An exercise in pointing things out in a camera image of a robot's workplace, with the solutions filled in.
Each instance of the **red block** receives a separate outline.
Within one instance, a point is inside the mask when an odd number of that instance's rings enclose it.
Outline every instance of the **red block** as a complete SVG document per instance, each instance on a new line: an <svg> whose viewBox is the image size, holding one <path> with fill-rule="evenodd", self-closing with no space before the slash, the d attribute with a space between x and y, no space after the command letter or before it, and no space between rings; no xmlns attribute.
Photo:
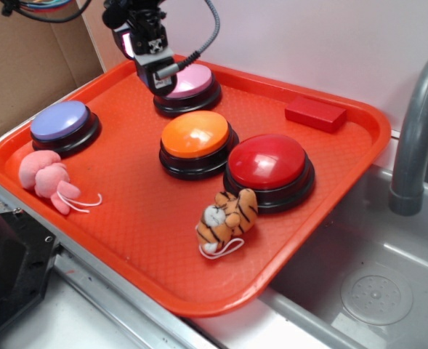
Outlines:
<svg viewBox="0 0 428 349"><path fill-rule="evenodd" d="M286 107L285 117L315 129L335 132L346 122L346 109L297 97Z"/></svg>

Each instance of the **cardboard box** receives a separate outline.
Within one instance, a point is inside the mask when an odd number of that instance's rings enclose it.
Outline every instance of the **cardboard box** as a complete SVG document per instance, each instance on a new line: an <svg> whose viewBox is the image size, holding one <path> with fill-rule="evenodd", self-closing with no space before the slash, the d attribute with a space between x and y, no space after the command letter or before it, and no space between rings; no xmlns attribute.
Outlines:
<svg viewBox="0 0 428 349"><path fill-rule="evenodd" d="M0 13L0 136L101 73L81 17L51 25Z"/></svg>

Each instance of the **stuffed toy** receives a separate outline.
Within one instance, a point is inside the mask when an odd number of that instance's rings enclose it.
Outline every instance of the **stuffed toy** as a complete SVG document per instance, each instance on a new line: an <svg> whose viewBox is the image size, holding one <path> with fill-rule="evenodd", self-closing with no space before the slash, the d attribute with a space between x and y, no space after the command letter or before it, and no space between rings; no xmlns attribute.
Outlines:
<svg viewBox="0 0 428 349"><path fill-rule="evenodd" d="M238 197L228 192L215 196L215 204L208 206L196 225L199 252L206 258L225 256L244 244L242 238L257 219L257 198L252 189L243 189Z"/></svg>
<svg viewBox="0 0 428 349"><path fill-rule="evenodd" d="M70 183L67 167L60 162L60 155L54 151L34 151L22 160L18 177L20 183L27 190L35 191L40 198L50 198L54 207L61 214L68 214L70 208L76 211L89 213L88 209L79 209L72 205L97 206L102 202L102 196L98 194L99 201L95 204L85 204L75 201L81 195L81 191Z"/></svg>

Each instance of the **sink drain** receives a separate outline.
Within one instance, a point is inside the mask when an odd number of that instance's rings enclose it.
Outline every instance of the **sink drain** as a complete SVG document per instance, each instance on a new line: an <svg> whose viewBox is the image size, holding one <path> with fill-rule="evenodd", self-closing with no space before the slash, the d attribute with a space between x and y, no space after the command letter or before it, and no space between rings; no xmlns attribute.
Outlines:
<svg viewBox="0 0 428 349"><path fill-rule="evenodd" d="M396 271L379 265L349 274L341 288L344 307L357 319L382 326L398 322L412 307L412 291Z"/></svg>

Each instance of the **black cable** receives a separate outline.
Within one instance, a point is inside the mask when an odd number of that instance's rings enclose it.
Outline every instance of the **black cable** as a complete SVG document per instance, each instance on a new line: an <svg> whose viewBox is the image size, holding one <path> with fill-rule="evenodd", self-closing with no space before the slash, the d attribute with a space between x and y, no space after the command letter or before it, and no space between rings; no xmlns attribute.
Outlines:
<svg viewBox="0 0 428 349"><path fill-rule="evenodd" d="M18 7L14 7L14 8L12 8L12 10L15 11L16 13L18 13L18 14L26 17L26 18L29 18L31 20L37 20L39 22L44 22L44 23L66 23L66 22L70 22L71 20L74 20L75 18L81 16L81 14L89 6L89 4L91 4L91 0L86 0L86 2L83 4L83 7L80 8L77 12L73 13L72 15L70 15L68 17L57 18L57 19L31 15L30 13L28 13L26 11L23 11L22 9L20 9Z"/></svg>
<svg viewBox="0 0 428 349"><path fill-rule="evenodd" d="M217 35L219 35L219 31L220 31L219 14L217 13L217 10L215 9L214 4L212 4L210 0L204 0L204 1L206 2L207 6L209 7L209 9L212 12L212 15L214 16L214 20L215 20L214 32L212 33L211 37L206 41L206 43L200 49L197 49L196 51L194 51L189 57L185 58L182 62L177 63L180 70L185 69L191 63L193 63L195 60L197 60L201 56L201 53L203 53L207 49L207 47L209 47L212 44L212 42L214 42Z"/></svg>

